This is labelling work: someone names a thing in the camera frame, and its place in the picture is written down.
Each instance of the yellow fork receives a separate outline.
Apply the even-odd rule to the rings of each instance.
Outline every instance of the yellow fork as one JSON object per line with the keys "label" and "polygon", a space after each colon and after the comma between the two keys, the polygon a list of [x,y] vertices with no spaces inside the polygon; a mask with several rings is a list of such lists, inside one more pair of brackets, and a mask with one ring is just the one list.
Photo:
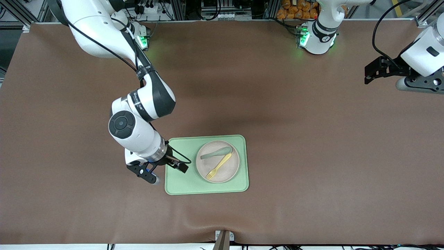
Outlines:
{"label": "yellow fork", "polygon": [[208,173],[208,175],[206,176],[206,178],[207,178],[208,180],[210,180],[211,178],[213,178],[213,177],[216,175],[216,173],[218,172],[218,169],[219,169],[220,167],[222,167],[222,165],[223,165],[228,159],[231,158],[231,155],[232,155],[232,153],[229,153],[228,155],[224,156],[224,157],[222,158],[222,160],[219,162],[219,164],[218,164],[213,170],[211,170],[211,171]]}

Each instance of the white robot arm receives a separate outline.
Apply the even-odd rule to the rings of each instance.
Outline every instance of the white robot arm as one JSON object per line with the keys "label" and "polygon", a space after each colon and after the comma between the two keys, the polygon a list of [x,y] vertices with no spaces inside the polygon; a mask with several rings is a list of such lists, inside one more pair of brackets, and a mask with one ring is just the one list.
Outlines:
{"label": "white robot arm", "polygon": [[75,40],[84,51],[97,57],[110,58],[116,54],[128,58],[137,66],[135,73],[139,81],[146,82],[145,86],[116,99],[111,107],[108,130],[125,148],[127,168],[151,184],[160,181],[152,173],[158,165],[168,164],[185,173],[187,162],[173,157],[173,149],[150,124],[170,114],[176,100],[143,53],[143,44],[135,40],[135,35],[143,36],[145,26],[128,20],[122,11],[123,0],[58,1]]}
{"label": "white robot arm", "polygon": [[324,54],[333,46],[336,31],[345,17],[343,4],[361,5],[368,4],[371,0],[318,0],[318,2],[321,13],[315,21],[308,21],[302,25],[307,27],[307,31],[299,38],[300,47],[315,55]]}
{"label": "white robot arm", "polygon": [[444,94],[444,15],[425,28],[395,59],[380,56],[365,67],[365,84],[379,77],[403,76],[396,88]]}

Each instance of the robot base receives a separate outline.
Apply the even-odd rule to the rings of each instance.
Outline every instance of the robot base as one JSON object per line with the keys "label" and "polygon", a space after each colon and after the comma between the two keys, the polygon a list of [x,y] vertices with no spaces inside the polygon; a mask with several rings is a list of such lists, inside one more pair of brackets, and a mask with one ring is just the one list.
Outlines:
{"label": "robot base", "polygon": [[403,77],[396,82],[396,88],[401,91],[444,94],[444,76],[441,70],[428,77]]}
{"label": "robot base", "polygon": [[296,38],[297,43],[299,44],[300,48],[304,48],[307,52],[313,55],[321,55],[326,53],[329,48],[333,46],[336,34],[333,36],[333,38],[325,36],[323,39],[327,41],[321,42],[318,37],[313,35],[313,24],[314,21],[302,24],[303,27],[306,27],[306,31],[301,30],[301,36]]}

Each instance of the brown mat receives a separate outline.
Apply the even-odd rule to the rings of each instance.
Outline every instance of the brown mat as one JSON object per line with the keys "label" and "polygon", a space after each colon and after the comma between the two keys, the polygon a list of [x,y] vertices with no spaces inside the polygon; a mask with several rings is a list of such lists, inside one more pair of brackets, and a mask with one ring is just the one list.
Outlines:
{"label": "brown mat", "polygon": [[[160,24],[149,58],[177,97],[161,135],[247,141],[246,192],[186,196],[138,179],[108,134],[135,74],[32,25],[0,91],[0,242],[444,243],[444,97],[364,85],[374,25],[344,22],[313,56],[273,22]],[[396,56],[418,32],[387,21],[377,42]]]}

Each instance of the beige plate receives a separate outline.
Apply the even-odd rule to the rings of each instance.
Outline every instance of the beige plate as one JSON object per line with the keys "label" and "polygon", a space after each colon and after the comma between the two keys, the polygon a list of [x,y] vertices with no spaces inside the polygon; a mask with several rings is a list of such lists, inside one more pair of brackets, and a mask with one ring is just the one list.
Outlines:
{"label": "beige plate", "polygon": [[[212,153],[227,146],[233,149],[233,152],[231,152],[231,158],[219,168],[217,174],[211,180],[208,180],[205,178],[206,175],[217,166],[224,156],[217,155],[203,160],[201,160],[200,157],[204,154]],[[239,169],[239,154],[236,149],[226,141],[211,141],[202,146],[197,153],[196,167],[200,176],[202,176],[202,178],[205,180],[212,183],[223,183],[229,181],[237,173]]]}

